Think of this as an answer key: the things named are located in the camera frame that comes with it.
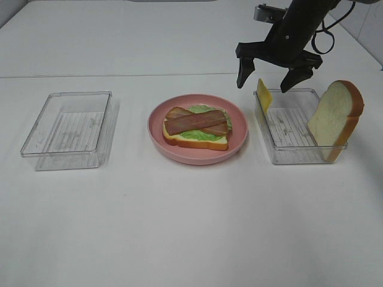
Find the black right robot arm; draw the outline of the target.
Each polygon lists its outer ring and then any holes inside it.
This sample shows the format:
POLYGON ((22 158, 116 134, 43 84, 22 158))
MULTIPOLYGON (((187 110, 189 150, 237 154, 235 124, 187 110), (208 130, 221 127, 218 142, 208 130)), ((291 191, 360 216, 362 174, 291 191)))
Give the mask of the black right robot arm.
POLYGON ((317 33, 332 35, 329 29, 346 18, 354 9, 356 1, 339 21, 325 26, 324 18, 339 1, 294 0, 288 8, 260 4, 255 8, 254 19, 271 23, 272 27, 264 41, 240 42, 235 50, 239 59, 239 72, 236 80, 242 88, 247 78, 255 71, 254 59, 287 68, 288 72, 281 82, 283 93, 313 76, 323 60, 315 46, 317 33))

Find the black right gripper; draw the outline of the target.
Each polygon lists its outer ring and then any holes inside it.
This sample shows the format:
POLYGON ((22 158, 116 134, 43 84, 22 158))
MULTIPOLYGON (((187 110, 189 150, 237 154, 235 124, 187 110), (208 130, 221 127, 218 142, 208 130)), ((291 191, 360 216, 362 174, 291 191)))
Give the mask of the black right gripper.
POLYGON ((319 68, 323 62, 321 56, 305 50, 313 33, 314 28, 310 26, 276 22, 264 41, 240 42, 236 48, 236 56, 239 58, 237 88, 242 88, 247 78, 255 71, 254 59, 291 68, 280 85, 283 93, 310 79, 313 76, 312 68, 319 68))

